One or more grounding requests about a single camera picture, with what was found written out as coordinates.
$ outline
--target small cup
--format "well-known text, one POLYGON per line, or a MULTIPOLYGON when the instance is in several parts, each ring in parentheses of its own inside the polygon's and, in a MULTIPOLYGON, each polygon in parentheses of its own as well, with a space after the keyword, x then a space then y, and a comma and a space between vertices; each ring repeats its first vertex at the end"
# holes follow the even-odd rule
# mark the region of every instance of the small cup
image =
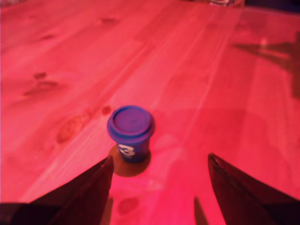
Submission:
POLYGON ((126 105, 115 110, 107 122, 107 130, 126 162, 139 163, 149 155, 155 122, 143 108, 126 105))

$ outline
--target wood grain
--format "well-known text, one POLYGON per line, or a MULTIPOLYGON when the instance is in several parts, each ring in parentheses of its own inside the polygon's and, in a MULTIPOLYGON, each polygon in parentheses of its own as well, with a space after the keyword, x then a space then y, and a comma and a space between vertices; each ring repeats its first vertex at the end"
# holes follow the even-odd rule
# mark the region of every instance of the wood grain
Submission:
POLYGON ((106 157, 107 120, 126 104, 157 129, 146 166, 117 167, 103 224, 225 224, 211 152, 300 198, 300 16, 29 0, 1 9, 1 26, 2 201, 31 201, 106 157))

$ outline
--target wooden tabletop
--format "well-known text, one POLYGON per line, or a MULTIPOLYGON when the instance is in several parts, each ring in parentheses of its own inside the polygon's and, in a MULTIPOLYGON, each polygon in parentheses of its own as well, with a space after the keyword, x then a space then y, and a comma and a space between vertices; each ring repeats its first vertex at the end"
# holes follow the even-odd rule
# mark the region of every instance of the wooden tabletop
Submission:
POLYGON ((113 152, 113 110, 157 129, 117 165, 103 224, 223 225, 207 156, 300 198, 300 16, 180 0, 1 9, 1 200, 29 202, 113 152))

